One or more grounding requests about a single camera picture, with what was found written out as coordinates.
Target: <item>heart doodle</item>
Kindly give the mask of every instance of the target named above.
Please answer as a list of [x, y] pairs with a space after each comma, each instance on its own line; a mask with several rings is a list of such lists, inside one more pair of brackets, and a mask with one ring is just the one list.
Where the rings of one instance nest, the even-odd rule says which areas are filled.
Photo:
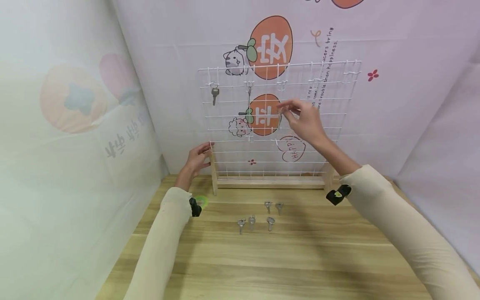
[[287, 135], [278, 141], [278, 149], [283, 153], [282, 159], [285, 162], [296, 162], [299, 160], [307, 146], [298, 137]]

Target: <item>red flower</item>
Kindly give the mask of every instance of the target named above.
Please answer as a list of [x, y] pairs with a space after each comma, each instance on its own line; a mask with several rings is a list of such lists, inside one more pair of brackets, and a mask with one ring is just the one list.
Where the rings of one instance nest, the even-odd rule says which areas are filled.
[[368, 73], [367, 75], [369, 76], [368, 81], [372, 81], [374, 78], [377, 78], [379, 75], [377, 74], [377, 69], [373, 70], [372, 73]]

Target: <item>white wire grid panel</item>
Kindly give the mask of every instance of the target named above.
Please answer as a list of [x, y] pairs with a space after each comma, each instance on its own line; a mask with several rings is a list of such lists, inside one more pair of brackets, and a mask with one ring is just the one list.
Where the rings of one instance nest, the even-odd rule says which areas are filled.
[[360, 69], [359, 60], [199, 69], [218, 180], [320, 180], [325, 158], [296, 136], [276, 106], [291, 98], [311, 103], [336, 142]]

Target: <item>hand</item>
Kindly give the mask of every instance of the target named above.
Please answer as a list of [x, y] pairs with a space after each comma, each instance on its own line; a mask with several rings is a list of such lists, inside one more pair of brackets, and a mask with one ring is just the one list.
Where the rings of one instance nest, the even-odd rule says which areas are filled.
[[328, 141], [328, 137], [320, 121], [318, 109], [311, 103], [300, 101], [299, 99], [290, 99], [280, 103], [278, 108], [282, 108], [282, 113], [290, 124], [290, 128], [304, 141], [309, 144], [315, 142]]
[[200, 170], [210, 166], [210, 162], [205, 163], [205, 160], [212, 154], [213, 145], [214, 143], [206, 142], [190, 150], [187, 162], [177, 176], [176, 187], [188, 192], [192, 179], [200, 174]]

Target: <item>backdrop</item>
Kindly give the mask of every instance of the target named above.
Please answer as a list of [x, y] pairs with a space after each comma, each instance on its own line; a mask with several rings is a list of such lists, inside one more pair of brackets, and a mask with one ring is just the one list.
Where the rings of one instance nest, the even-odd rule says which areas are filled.
[[398, 175], [398, 184], [480, 274], [480, 48]]
[[0, 298], [93, 299], [160, 183], [107, 1], [2, 1]]
[[[171, 173], [179, 171], [187, 151], [196, 144], [245, 141], [242, 128], [252, 129], [251, 124], [245, 125], [247, 119], [240, 118], [233, 133], [223, 130], [213, 136], [208, 131], [205, 117], [210, 112], [204, 102], [212, 98], [201, 92], [206, 80], [198, 80], [198, 69], [232, 67], [220, 72], [220, 85], [230, 86], [245, 80], [246, 66], [248, 80], [275, 85], [292, 81], [287, 71], [266, 75], [249, 66], [361, 60], [339, 144], [360, 163], [396, 176], [474, 50], [480, 23], [476, 14], [480, 2], [474, 0], [462, 5], [437, 0], [414, 4], [395, 0], [116, 3]], [[320, 78], [325, 77], [324, 70]], [[285, 98], [305, 95], [309, 87], [288, 91]], [[284, 99], [274, 88], [262, 91], [254, 86], [251, 100], [265, 94]], [[244, 89], [221, 88], [217, 101], [247, 97]], [[309, 97], [326, 101], [322, 93]], [[247, 108], [243, 104], [230, 112], [236, 110], [238, 115]], [[230, 128], [234, 117], [239, 119], [225, 117], [216, 128]], [[252, 135], [262, 136], [258, 130]], [[288, 135], [285, 132], [279, 138]], [[283, 154], [274, 155], [238, 157], [243, 165], [234, 169], [249, 168], [252, 158], [278, 161]], [[303, 156], [298, 161], [308, 159]]]

